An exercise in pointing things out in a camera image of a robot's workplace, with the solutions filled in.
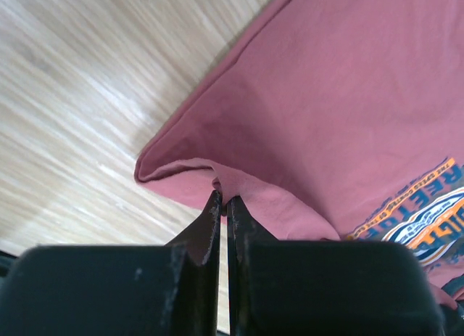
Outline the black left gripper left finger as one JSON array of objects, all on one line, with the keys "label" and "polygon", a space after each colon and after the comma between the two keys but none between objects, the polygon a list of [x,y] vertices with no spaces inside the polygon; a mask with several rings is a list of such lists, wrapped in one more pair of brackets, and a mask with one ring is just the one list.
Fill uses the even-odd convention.
[{"label": "black left gripper left finger", "polygon": [[3,335],[215,335],[222,198],[171,242],[24,252],[1,286]]}]

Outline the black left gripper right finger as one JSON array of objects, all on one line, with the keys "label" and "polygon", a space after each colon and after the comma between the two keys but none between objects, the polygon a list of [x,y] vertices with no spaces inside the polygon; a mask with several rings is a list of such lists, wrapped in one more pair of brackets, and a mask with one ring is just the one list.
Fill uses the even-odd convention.
[{"label": "black left gripper right finger", "polygon": [[414,255],[372,241],[276,239],[243,200],[227,206],[232,335],[442,335]]}]

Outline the salmon red tank top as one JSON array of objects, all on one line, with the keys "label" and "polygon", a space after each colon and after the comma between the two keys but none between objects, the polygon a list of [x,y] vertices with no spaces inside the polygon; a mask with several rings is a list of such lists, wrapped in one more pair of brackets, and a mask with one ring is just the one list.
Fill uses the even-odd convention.
[{"label": "salmon red tank top", "polygon": [[136,181],[240,197],[279,239],[410,248],[463,300],[463,0],[273,0],[146,145]]}]

